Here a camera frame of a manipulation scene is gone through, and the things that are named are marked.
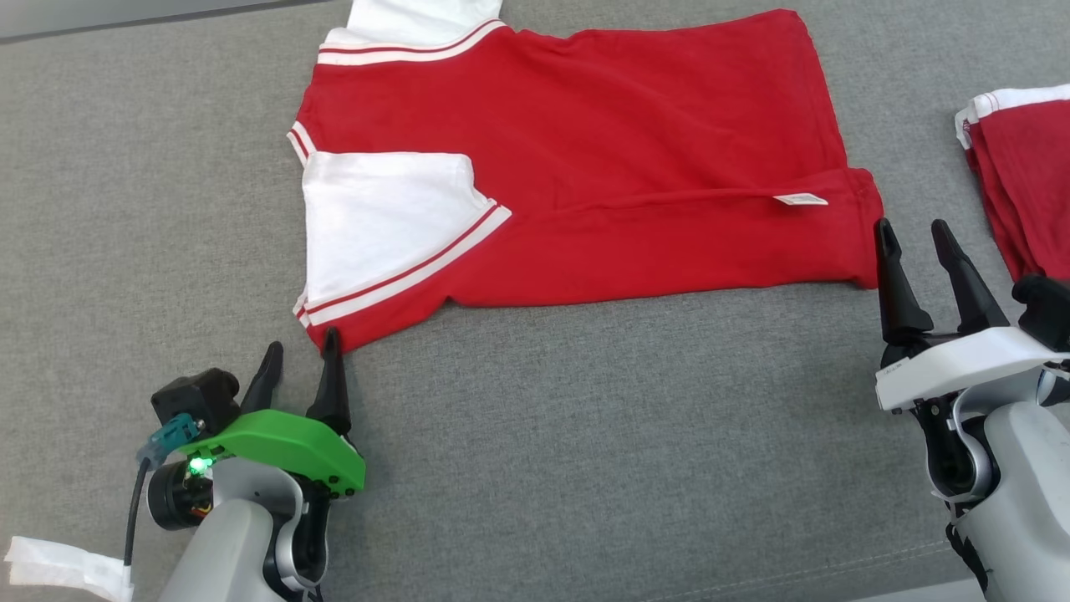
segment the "red stripe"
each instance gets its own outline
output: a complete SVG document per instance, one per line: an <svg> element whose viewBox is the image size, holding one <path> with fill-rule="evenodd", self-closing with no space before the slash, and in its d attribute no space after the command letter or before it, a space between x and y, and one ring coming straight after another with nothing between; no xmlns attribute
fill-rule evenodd
<svg viewBox="0 0 1070 602"><path fill-rule="evenodd" d="M472 33L469 33L460 41L454 42L449 46L445 46L442 48L402 48L400 46L377 46L374 48L321 48L320 53L322 55L324 52L338 52L342 55L363 55L365 52L414 52L419 55L427 52L442 52L445 50L456 48L457 46L460 46L461 44L468 42L469 40L472 38L473 35L479 33L484 29L487 29L487 26L493 22L501 22L501 20L499 19L489 20L480 25L479 27L475 28L475 30L472 31Z"/></svg>
<svg viewBox="0 0 1070 602"><path fill-rule="evenodd" d="M367 294L368 292L371 292L372 290L376 290L378 288L382 288L382 287L384 287L384 285L386 285L386 284L388 284L388 283L391 283L393 281L397 281L397 280L399 280L399 279L408 276L409 274L411 274L411 273L413 273L413 272L415 272L417 269L421 269L421 268L425 267L428 263L434 261L439 257L442 257L443 254L445 254L446 252L448 252L450 248L453 248L453 247L457 246L458 244L460 244L460 242L462 240L464 240L465 237L468 237L469 234L471 234L473 231L475 231L476 228L478 228L484 221L486 221L487 217L490 217L490 214L493 213L494 211L498 211L498 204L496 203L494 204L494 206L490 211L487 211L486 213L484 213L483 216L479 217L479 219L477 219L476 222L473 223L471 228L469 228L468 230L464 230L464 233L462 233L461 235L457 236L457 238L454 240L454 242L449 243L448 246L446 246L445 248L443 248L439 252L434 253L430 259L424 261L423 263L419 263L419 264L415 265L414 267L411 267L411 268L409 268L409 269L407 269L404 272L401 272L400 274L398 274L398 275L396 275L396 276L394 276L392 278L384 279L383 281L381 281L381 282L379 282L377 284L369 285L368 288L365 288L364 290L358 290L356 292L347 294L346 296L339 296L338 298L333 298L331 300L327 300L327 303L325 303L325 304L323 304L321 306L317 306L317 307L311 308L311 309L306 309L306 311L309 314L311 314L312 312L318 312L318 311L320 311L320 310L322 310L324 308L330 308L332 306L337 306L338 304L343 303L343 300L349 300L350 298L355 298L357 296L361 296L362 294Z"/></svg>
<svg viewBox="0 0 1070 602"><path fill-rule="evenodd" d="M293 139L297 140L297 145L301 146L301 152L305 153L305 158L308 158L308 149L305 148L305 142L301 141L301 134L297 134L297 130L292 127L290 133L293 134Z"/></svg>

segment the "green plastic part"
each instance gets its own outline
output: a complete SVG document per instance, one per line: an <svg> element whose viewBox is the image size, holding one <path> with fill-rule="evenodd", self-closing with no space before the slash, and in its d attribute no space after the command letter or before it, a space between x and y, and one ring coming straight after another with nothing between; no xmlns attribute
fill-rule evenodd
<svg viewBox="0 0 1070 602"><path fill-rule="evenodd" d="M215 437L179 448L189 458L236 456L322 481L339 497L364 489L364 459L330 427L274 410L239 417Z"/></svg>

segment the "folded garment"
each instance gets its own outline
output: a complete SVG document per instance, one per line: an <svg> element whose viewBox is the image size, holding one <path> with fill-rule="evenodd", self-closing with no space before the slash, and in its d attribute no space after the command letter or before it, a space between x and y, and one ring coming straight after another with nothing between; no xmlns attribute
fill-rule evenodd
<svg viewBox="0 0 1070 602"><path fill-rule="evenodd" d="M499 4L360 0L320 47L289 133L314 342L336 327L349 351L446 298L876 285L881 197L797 14L557 38Z"/></svg>
<svg viewBox="0 0 1070 602"><path fill-rule="evenodd" d="M956 134L1011 277L1070 278L1070 83L980 94Z"/></svg>

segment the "green led light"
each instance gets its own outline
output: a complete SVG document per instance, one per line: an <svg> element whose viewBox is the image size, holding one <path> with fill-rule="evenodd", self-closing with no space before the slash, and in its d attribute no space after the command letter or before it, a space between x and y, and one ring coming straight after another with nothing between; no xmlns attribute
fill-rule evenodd
<svg viewBox="0 0 1070 602"><path fill-rule="evenodd" d="M189 472L199 475L212 467L213 461L203 458L195 458L189 461Z"/></svg>

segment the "robotic arm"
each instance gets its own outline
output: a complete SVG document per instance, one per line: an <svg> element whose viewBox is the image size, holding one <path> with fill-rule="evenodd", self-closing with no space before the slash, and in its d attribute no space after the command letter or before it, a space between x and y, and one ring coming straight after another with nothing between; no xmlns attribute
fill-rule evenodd
<svg viewBox="0 0 1070 602"><path fill-rule="evenodd" d="M1070 289L1026 276L1012 327L947 223L932 233L962 319L953 334L931 334L891 225L876 225L881 408L921 428L948 540L985 598L1070 600L1070 434L1046 410L1070 398Z"/></svg>
<svg viewBox="0 0 1070 602"><path fill-rule="evenodd" d="M331 505L364 488L351 427L341 345L323 348L323 376L304 417L270 408L282 368L273 343L239 406L233 376L212 369L152 399L162 425L187 415L200 435L184 462L149 482L157 525L197 527L160 602L304 602L321 599Z"/></svg>

